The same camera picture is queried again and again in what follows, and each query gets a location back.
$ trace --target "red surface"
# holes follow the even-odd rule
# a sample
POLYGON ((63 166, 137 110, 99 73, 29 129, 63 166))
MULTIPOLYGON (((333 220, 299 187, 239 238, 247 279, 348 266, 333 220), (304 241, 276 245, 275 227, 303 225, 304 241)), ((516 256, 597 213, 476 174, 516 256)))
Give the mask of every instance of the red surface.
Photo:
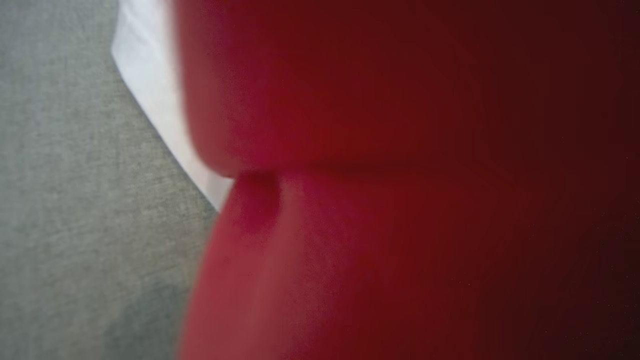
POLYGON ((177 1, 195 145, 237 178, 181 359, 638 344, 637 18, 516 3, 177 1))

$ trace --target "gray carpet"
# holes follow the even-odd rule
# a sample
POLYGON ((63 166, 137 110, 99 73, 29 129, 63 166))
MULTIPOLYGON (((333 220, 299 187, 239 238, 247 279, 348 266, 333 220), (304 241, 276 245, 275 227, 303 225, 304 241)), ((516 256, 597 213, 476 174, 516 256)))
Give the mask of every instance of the gray carpet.
POLYGON ((172 359, 214 211, 109 54, 116 0, 0 0, 0 359, 172 359))

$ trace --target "red fabric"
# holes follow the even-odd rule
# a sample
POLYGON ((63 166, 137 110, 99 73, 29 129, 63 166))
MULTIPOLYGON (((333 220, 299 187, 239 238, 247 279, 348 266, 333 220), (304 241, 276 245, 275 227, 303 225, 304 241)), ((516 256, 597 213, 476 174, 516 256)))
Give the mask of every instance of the red fabric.
POLYGON ((237 178, 181 359, 567 359, 631 329, 601 306, 633 304, 637 250, 599 245, 637 179, 617 13, 441 3, 177 1, 195 145, 237 178))

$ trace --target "white fabric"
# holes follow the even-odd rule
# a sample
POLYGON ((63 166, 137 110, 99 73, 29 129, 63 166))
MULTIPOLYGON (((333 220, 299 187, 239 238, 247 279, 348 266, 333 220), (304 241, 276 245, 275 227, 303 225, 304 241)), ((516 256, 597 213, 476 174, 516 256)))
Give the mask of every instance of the white fabric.
POLYGON ((220 210, 232 180, 209 170, 186 128, 171 0, 120 0, 111 53, 124 82, 198 189, 220 210))

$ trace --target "textured gray surface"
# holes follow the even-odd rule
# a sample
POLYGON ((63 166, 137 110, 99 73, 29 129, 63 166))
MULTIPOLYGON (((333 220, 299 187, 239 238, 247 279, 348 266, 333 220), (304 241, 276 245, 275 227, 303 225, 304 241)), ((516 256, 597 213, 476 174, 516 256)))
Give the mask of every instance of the textured gray surface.
POLYGON ((0 1, 0 359, 171 359, 214 211, 109 55, 116 0, 0 1))

